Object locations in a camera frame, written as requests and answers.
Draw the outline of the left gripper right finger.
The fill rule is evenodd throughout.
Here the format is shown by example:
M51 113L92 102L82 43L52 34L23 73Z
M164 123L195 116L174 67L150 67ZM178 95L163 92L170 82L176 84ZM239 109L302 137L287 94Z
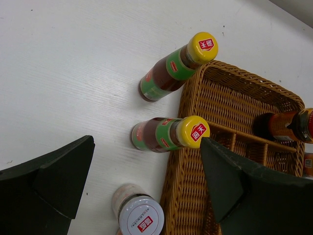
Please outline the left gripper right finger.
M201 160L224 235L312 234L312 180L270 169L211 138L201 140Z

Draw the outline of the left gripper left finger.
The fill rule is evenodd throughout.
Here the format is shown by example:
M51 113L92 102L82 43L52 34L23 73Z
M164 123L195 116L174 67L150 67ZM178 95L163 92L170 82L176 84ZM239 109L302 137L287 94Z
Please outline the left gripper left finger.
M0 172L2 235L66 235L75 219L95 143L83 136Z

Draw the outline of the red-lid sauce jar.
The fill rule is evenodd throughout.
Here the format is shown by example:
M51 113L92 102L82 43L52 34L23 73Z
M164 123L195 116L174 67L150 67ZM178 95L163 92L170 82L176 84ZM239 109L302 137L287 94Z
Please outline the red-lid sauce jar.
M313 153L304 154L304 167L303 167L304 177L313 177Z
M313 142L313 109L283 113L265 113L254 120L255 135L271 141Z

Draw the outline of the white-lid spice jar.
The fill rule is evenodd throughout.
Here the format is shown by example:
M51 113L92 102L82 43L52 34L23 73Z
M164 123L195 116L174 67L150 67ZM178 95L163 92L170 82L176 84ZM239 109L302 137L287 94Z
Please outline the white-lid spice jar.
M123 235L159 235L162 232L161 205L136 184L124 184L115 191L112 209Z

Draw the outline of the yellow-cap sauce bottle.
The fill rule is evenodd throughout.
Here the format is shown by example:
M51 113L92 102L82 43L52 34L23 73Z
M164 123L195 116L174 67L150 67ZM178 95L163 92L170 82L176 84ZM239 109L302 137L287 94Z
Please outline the yellow-cap sauce bottle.
M207 121L200 116L156 117L135 125L130 133L134 147L164 153L181 148L198 149L203 137L210 136Z
M214 60L218 43L208 32L195 34L188 44L160 59L142 77L139 93L149 102L155 102L182 87L204 64Z

